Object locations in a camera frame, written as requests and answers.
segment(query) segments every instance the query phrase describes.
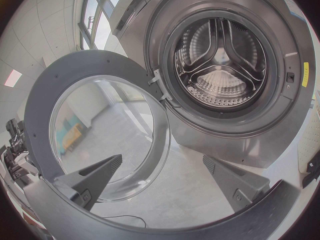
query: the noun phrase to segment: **black camera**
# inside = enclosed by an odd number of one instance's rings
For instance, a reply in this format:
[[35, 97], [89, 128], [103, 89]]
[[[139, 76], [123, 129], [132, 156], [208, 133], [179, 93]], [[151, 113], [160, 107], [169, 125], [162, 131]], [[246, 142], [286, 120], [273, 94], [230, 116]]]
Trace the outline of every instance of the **black camera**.
[[5, 125], [6, 130], [10, 134], [10, 146], [5, 145], [0, 148], [0, 154], [3, 153], [3, 162], [5, 162], [6, 167], [14, 181], [22, 178], [24, 175], [30, 173], [30, 169], [34, 167], [30, 156], [27, 154], [23, 157], [25, 163], [22, 160], [16, 158], [23, 154], [28, 153], [26, 137], [24, 132], [24, 121], [17, 122], [16, 119], [11, 119]]

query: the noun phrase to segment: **ceiling light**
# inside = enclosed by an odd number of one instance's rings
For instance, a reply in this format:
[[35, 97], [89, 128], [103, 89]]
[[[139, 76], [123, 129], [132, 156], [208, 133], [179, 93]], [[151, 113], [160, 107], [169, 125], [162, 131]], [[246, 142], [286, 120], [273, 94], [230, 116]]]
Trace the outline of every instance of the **ceiling light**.
[[14, 87], [21, 76], [22, 74], [20, 72], [18, 72], [17, 70], [12, 70], [11, 74], [9, 75], [4, 85]]

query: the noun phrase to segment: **perforated panel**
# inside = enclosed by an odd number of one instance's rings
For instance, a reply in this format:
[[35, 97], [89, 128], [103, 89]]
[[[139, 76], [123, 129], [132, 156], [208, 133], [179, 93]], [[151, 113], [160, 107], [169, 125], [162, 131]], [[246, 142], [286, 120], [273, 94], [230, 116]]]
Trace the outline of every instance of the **perforated panel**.
[[318, 150], [320, 150], [320, 108], [317, 94], [310, 121], [298, 144], [298, 163], [301, 173], [307, 173], [308, 162]]

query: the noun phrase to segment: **sticker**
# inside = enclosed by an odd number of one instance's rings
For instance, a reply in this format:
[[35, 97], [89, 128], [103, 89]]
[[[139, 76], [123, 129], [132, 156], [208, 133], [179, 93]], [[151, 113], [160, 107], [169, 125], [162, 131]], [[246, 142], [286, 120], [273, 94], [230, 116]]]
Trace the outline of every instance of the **sticker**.
[[302, 81], [302, 86], [307, 87], [309, 80], [309, 62], [304, 63], [304, 74], [303, 74], [303, 81]]
[[302, 11], [300, 10], [298, 5], [293, 0], [284, 0], [284, 1], [287, 4], [287, 6], [290, 10], [290, 13], [292, 15], [294, 15], [294, 16], [296, 16], [306, 22], [306, 19], [304, 18]]

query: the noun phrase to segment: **cable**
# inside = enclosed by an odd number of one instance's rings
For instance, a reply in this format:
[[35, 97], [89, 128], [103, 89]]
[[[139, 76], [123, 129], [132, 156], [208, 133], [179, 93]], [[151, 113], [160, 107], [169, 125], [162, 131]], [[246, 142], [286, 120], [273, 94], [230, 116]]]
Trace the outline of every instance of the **cable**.
[[142, 220], [142, 221], [143, 221], [143, 223], [144, 223], [144, 228], [146, 228], [146, 227], [147, 227], [147, 223], [145, 222], [145, 220], [144, 220], [143, 218], [141, 218], [141, 217], [137, 217], [137, 216], [133, 216], [133, 215], [121, 215], [121, 216], [102, 217], [102, 218], [106, 219], [106, 218], [119, 218], [119, 217], [133, 217], [133, 218], [140, 219], [140, 220]]

